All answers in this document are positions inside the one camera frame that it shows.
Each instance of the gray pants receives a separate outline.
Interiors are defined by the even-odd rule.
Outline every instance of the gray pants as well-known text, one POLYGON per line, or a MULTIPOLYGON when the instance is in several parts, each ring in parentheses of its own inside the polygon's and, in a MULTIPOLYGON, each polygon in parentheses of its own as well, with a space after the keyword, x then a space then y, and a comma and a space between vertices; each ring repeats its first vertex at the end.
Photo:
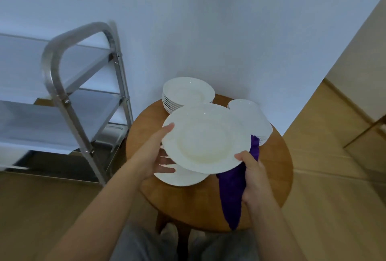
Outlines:
MULTIPOLYGON (((197 240, 189 251, 190 261, 258 260, 255 239, 250 230, 219 234, 197 240)), ((129 224, 119 237, 110 261, 177 261, 173 241, 129 224)))

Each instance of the round wooden table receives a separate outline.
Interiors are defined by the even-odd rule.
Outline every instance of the round wooden table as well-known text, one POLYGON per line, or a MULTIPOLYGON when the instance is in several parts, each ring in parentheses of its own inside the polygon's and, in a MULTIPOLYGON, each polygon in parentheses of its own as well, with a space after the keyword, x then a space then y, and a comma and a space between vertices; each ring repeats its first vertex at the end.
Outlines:
MULTIPOLYGON (((229 97, 216 94, 213 103, 226 107, 231 100, 229 97)), ((159 100, 137 117, 126 141, 128 159, 162 127, 168 115, 162 101, 159 100)), ((287 145, 275 127, 267 142, 260 147, 260 160, 266 167, 273 194, 278 204, 282 206, 291 191, 293 165, 287 145)), ((210 175, 202 182, 188 187, 171 186, 152 176, 143 181, 141 192, 164 215, 192 228, 209 232, 230 231, 222 213, 219 181, 215 175, 210 175)), ((243 203, 237 229, 246 229, 250 226, 248 211, 243 203)))

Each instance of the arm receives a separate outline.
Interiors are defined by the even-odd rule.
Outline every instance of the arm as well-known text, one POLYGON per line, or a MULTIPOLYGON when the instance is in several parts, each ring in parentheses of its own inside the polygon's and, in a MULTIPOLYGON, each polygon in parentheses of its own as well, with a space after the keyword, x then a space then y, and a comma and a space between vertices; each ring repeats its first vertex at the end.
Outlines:
POLYGON ((154 172, 174 172, 160 164, 161 139, 174 124, 163 127, 109 180, 91 204, 46 257, 55 260, 108 260, 126 224, 134 196, 143 179, 154 172))
POLYGON ((243 151, 236 154, 245 162, 247 187, 242 196, 252 220, 262 261, 306 261, 277 204, 265 167, 252 155, 243 151))

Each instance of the purple napkin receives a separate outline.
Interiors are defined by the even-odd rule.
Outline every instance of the purple napkin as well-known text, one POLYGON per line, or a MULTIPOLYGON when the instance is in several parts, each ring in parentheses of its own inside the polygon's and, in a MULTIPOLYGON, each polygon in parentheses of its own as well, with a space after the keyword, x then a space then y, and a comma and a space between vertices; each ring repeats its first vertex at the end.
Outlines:
MULTIPOLYGON (((253 135, 250 137, 252 143, 249 152, 258 160, 260 140, 253 135)), ((242 162, 230 171, 216 175, 219 179, 222 212, 231 230, 235 230, 240 221, 241 197, 246 187, 245 170, 245 163, 242 162)))

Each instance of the person's right forearm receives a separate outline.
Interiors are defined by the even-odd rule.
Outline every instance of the person's right forearm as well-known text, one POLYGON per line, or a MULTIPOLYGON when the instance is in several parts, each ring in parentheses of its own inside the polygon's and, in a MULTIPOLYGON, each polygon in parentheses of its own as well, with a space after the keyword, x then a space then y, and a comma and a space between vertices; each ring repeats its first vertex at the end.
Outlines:
POLYGON ((261 261, 306 261, 272 194, 247 203, 261 261))

